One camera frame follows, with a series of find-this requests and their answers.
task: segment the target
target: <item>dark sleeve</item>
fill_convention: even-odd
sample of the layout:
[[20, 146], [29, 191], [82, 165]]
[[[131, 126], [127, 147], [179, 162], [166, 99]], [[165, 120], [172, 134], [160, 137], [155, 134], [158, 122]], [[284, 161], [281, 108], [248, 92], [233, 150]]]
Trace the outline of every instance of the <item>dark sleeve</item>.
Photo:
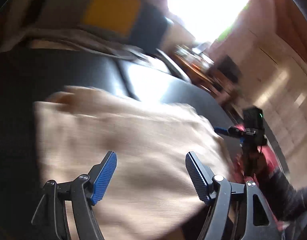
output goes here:
[[257, 176], [259, 188], [278, 220], [295, 220], [307, 211], [307, 187], [295, 190], [280, 169]]

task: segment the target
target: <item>window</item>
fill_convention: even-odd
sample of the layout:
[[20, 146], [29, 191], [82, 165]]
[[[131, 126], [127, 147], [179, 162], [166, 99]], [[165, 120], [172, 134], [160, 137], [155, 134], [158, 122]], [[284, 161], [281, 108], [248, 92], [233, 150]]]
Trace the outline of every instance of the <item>window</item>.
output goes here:
[[197, 42], [213, 43], [235, 22], [249, 0], [168, 0], [168, 8], [178, 16]]

